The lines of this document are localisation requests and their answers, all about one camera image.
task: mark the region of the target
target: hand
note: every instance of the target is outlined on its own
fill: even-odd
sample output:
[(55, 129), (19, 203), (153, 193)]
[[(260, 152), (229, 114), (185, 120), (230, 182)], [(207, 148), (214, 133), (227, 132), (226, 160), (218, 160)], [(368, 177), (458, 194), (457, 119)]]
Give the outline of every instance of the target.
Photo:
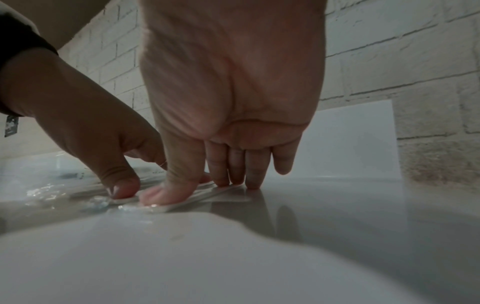
[(320, 96), (326, 0), (140, 0), (140, 68), (169, 170), (145, 204), (288, 173)]
[(113, 198), (135, 195), (140, 180), (124, 154), (162, 165), (159, 133), (138, 113), (44, 49), (24, 51), (1, 70), (0, 99), (35, 117), (66, 152), (79, 158)]

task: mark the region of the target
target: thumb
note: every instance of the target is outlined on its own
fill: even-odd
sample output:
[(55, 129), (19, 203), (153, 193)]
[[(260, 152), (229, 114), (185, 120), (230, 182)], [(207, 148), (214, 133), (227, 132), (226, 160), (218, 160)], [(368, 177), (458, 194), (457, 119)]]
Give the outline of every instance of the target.
[(186, 200), (204, 176), (205, 144), (203, 140), (160, 128), (168, 170), (166, 180), (140, 196), (144, 205), (169, 205)]
[(112, 147), (104, 145), (76, 156), (99, 177), (112, 198), (132, 197), (140, 189), (140, 179), (122, 152)]

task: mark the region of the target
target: wrist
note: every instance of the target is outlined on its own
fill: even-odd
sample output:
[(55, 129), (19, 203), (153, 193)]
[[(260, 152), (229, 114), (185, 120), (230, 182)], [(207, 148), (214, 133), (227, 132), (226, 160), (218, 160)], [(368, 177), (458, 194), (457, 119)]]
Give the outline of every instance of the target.
[(35, 109), (48, 101), (50, 88), (61, 75), (61, 61), (43, 48), (25, 50), (11, 58), (0, 70), (0, 102), (19, 115), (33, 117)]

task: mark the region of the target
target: dark sleeve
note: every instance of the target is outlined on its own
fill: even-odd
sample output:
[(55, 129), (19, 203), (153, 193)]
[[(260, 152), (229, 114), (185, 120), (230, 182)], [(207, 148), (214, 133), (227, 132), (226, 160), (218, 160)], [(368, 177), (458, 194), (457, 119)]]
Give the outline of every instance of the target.
[[(11, 14), (0, 15), (0, 70), (15, 55), (32, 48), (45, 48), (58, 55), (56, 49), (32, 28), (14, 18)], [(0, 100), (0, 113), (18, 114), (8, 109)]]

